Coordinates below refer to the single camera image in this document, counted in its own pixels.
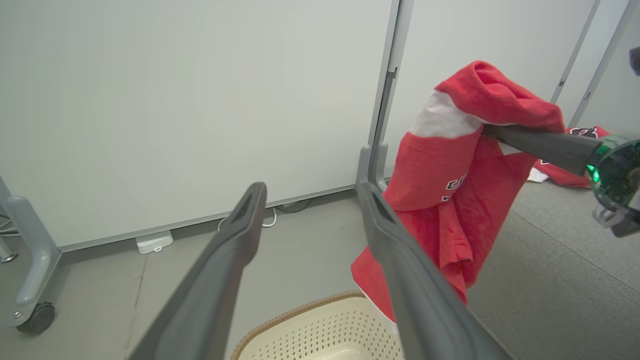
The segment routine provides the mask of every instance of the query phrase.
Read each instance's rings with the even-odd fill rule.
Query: basket rim
[[[278,315],[276,317],[274,317],[273,319],[266,321],[260,325],[258,325],[256,328],[254,328],[253,330],[251,330],[247,335],[245,335],[242,340],[240,340],[240,342],[238,343],[238,345],[236,346],[236,349],[234,350],[233,354],[231,354],[231,360],[238,360],[240,358],[240,354],[242,354],[242,351],[244,350],[244,348],[246,348],[247,344],[249,344],[249,342],[251,342],[251,340],[255,339],[258,335],[262,334],[263,332],[269,330],[270,328],[281,324],[282,322],[285,322],[291,318],[294,318],[304,312],[307,312],[309,310],[313,310],[317,307],[321,307],[327,304],[331,304],[332,302],[336,302],[336,301],[340,301],[340,300],[344,300],[344,299],[350,299],[352,297],[362,297],[365,298],[364,294],[362,292],[360,292],[360,290],[351,290],[351,291],[345,291],[342,293],[338,293],[335,295],[331,295],[331,296],[327,296],[327,297],[323,297],[319,300],[315,300],[312,302],[308,302],[302,306],[298,306],[293,310],[290,310],[284,314]]]

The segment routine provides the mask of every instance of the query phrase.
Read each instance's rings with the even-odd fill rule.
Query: green light
[[[593,179],[593,181],[595,183],[599,183],[600,182],[600,173],[598,172],[598,169],[596,169],[593,165],[587,165],[587,168],[591,172],[591,178]]]

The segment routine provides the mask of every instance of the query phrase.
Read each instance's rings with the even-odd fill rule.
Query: beige basket
[[[400,339],[359,291],[326,297],[250,331],[232,360],[401,360]]]

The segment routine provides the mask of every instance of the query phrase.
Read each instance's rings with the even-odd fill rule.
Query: white wall
[[[628,0],[603,0],[593,17],[587,36],[567,82],[556,104],[562,109],[564,124],[568,125],[591,82],[591,78],[607,49],[611,37],[625,11]]]
[[[474,60],[551,99],[593,0],[416,1],[385,141],[390,176],[400,139],[433,87]]]
[[[640,133],[640,78],[629,65],[629,50],[638,46],[640,6],[633,12],[578,126],[602,126],[610,133]]]
[[[58,246],[355,182],[391,0],[0,4],[0,175]]]

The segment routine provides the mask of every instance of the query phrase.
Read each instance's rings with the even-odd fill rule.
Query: baseboard
[[[289,199],[282,199],[282,200],[278,200],[278,201],[272,201],[272,202],[267,203],[266,207],[267,208],[272,208],[273,206],[279,206],[279,205],[282,205],[282,204],[288,204],[288,203],[294,202],[294,201],[307,200],[307,199],[311,199],[311,198],[314,198],[314,197],[329,195],[331,193],[343,192],[343,191],[346,191],[346,190],[353,189],[354,187],[355,187],[355,184],[352,184],[352,185],[342,186],[340,188],[334,188],[334,189],[329,189],[329,190],[325,190],[325,191],[321,191],[321,192],[310,193],[310,194],[301,195],[301,196],[297,196],[297,197],[291,197]],[[206,216],[206,217],[200,217],[200,218],[195,218],[195,219],[191,219],[191,220],[185,220],[185,221],[181,221],[181,222],[176,222],[176,223],[173,223],[173,224],[156,226],[156,227],[152,227],[150,229],[132,231],[130,233],[126,233],[126,234],[122,234],[122,235],[108,236],[106,238],[90,240],[90,241],[84,241],[84,242],[81,242],[81,243],[75,243],[75,244],[71,244],[71,245],[65,245],[65,246],[60,247],[59,250],[62,251],[62,252],[70,252],[70,251],[74,251],[74,250],[86,249],[88,247],[104,245],[104,244],[113,243],[113,242],[116,242],[116,241],[128,240],[128,239],[132,239],[132,238],[135,238],[135,237],[138,237],[138,236],[144,236],[144,235],[149,235],[149,234],[154,234],[154,233],[160,233],[161,231],[173,230],[173,229],[178,229],[180,227],[201,224],[203,222],[208,222],[208,221],[213,221],[213,220],[225,218],[225,217],[229,216],[229,214],[231,214],[231,211],[227,211],[227,212],[219,213],[219,214],[215,214],[215,215],[209,215],[209,216]]]

